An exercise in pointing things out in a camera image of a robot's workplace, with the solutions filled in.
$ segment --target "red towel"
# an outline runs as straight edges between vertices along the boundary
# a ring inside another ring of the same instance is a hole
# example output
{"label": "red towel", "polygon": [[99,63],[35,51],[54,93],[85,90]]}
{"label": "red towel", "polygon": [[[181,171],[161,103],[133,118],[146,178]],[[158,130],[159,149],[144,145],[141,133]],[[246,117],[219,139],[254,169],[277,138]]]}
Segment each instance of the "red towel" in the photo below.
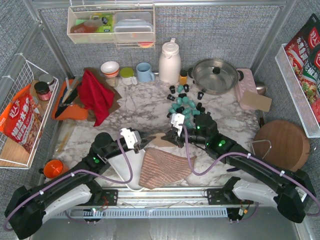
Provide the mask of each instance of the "red towel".
{"label": "red towel", "polygon": [[77,91],[85,108],[93,110],[95,114],[94,127],[100,126],[109,116],[108,109],[112,106],[115,94],[106,89],[89,70],[85,70],[82,84],[77,87]]}

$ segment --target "wall shelf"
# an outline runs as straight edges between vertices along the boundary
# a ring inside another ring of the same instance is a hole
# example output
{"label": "wall shelf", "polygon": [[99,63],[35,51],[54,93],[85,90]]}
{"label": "wall shelf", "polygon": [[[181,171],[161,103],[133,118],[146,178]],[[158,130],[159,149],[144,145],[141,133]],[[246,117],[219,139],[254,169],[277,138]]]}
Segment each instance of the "wall shelf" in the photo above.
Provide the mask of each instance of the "wall shelf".
{"label": "wall shelf", "polygon": [[[3,78],[7,78],[14,81],[9,94],[6,96],[6,99],[1,107],[1,112],[6,108],[6,106],[12,101],[14,95],[27,86],[31,84],[35,77],[32,68],[35,67],[43,73],[47,74],[45,70],[41,69],[34,63],[25,59],[22,54],[21,58],[24,59],[25,63],[23,64],[21,70],[19,71],[16,79],[12,79],[10,76],[4,76]],[[47,123],[52,105],[55,101],[55,96],[57,94],[59,87],[59,81],[55,77],[54,78],[54,88],[52,91],[51,98],[48,102],[44,102],[46,105],[44,116],[42,117],[42,122],[40,125],[40,129],[37,133],[37,136],[34,140],[34,144],[30,153],[28,153],[19,143],[11,140],[3,133],[0,133],[0,168],[14,168],[14,169],[29,169],[34,160],[35,154],[37,152],[38,144],[40,142],[41,136],[40,132],[42,130],[42,135],[44,134],[43,129]]]}
{"label": "wall shelf", "polygon": [[[71,28],[76,25],[76,20],[88,20],[92,14],[111,14],[114,16],[116,13],[130,12],[150,13],[152,31],[71,33]],[[118,48],[140,48],[141,43],[156,41],[155,6],[153,4],[140,4],[138,8],[137,5],[127,5],[126,7],[115,5],[70,6],[68,8],[67,35],[75,44],[115,43]]]}
{"label": "wall shelf", "polygon": [[320,126],[300,86],[299,80],[291,67],[285,51],[286,45],[287,44],[281,45],[279,52],[275,56],[275,61],[279,66],[285,85],[298,112],[305,134],[308,138],[320,138]]}

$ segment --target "white marble surface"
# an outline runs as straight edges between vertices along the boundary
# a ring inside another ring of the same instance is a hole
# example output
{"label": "white marble surface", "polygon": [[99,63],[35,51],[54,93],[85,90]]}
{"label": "white marble surface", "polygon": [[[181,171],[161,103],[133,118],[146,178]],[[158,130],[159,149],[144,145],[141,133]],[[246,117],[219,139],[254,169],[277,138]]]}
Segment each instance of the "white marble surface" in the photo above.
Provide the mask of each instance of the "white marble surface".
{"label": "white marble surface", "polygon": [[[197,104],[199,90],[190,82],[190,79],[188,83],[190,92],[187,93],[187,96]],[[113,139],[116,139],[117,132],[121,128],[132,127],[136,130],[152,133],[163,133],[170,129],[170,119],[167,118],[167,113],[173,102],[167,100],[167,95],[170,93],[168,85],[160,81],[138,83],[138,85],[131,86],[124,86],[120,83],[116,89],[122,96],[122,99],[118,101],[121,108],[113,112],[98,127],[93,127],[93,122],[78,121],[64,151],[56,153],[56,158],[61,159],[70,168],[74,167],[87,155],[91,143],[100,132],[108,132]],[[220,96],[205,94],[200,102],[206,111],[211,112],[212,118],[217,122],[218,130],[222,134],[250,150],[250,140],[259,129],[257,118],[253,111],[244,111],[240,108],[233,89]],[[161,149],[181,157],[186,156],[185,147],[163,147]],[[190,146],[190,155],[197,156],[195,162],[197,172],[203,172],[213,162],[213,159],[204,151],[193,145]],[[255,178],[241,170],[227,172],[226,170],[229,168],[231,166],[218,163],[204,176],[191,174],[170,186],[220,186],[224,185],[231,176],[241,177],[252,182],[256,181]],[[103,175],[121,181],[112,168],[109,168]],[[97,179],[97,182],[103,187],[124,186],[103,179]]]}

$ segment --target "round wooden cutting board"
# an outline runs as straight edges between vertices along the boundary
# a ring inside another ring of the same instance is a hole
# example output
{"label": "round wooden cutting board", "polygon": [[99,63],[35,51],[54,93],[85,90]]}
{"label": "round wooden cutting board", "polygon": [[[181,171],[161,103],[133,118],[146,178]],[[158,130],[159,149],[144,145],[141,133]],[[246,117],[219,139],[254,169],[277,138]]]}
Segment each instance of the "round wooden cutting board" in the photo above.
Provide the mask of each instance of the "round wooden cutting board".
{"label": "round wooden cutting board", "polygon": [[[310,151],[309,140],[305,132],[297,125],[275,120],[260,128],[254,141],[269,140],[272,148],[264,157],[268,163],[295,172],[307,161]],[[269,143],[253,143],[255,155],[262,158],[269,149]]]}

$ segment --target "blue mug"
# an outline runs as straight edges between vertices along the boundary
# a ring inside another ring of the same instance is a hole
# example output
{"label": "blue mug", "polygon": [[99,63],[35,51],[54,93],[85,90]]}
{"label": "blue mug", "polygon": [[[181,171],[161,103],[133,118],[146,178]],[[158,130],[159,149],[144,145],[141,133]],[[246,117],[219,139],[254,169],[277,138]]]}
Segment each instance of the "blue mug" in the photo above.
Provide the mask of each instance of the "blue mug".
{"label": "blue mug", "polygon": [[155,80],[151,65],[147,62],[141,62],[136,66],[136,76],[141,83],[153,82]]}

